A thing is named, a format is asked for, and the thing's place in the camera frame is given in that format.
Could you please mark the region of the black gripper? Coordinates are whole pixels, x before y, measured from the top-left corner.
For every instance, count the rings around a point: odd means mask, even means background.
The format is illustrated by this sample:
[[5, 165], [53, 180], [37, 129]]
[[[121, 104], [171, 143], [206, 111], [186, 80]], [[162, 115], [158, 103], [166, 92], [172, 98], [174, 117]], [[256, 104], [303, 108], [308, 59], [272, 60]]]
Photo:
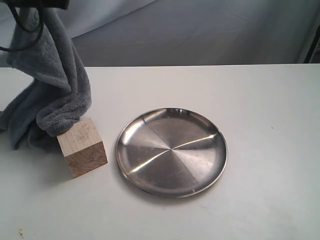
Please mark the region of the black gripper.
[[67, 10], [69, 0], [7, 0], [7, 5], [12, 5], [16, 8], [58, 8]]

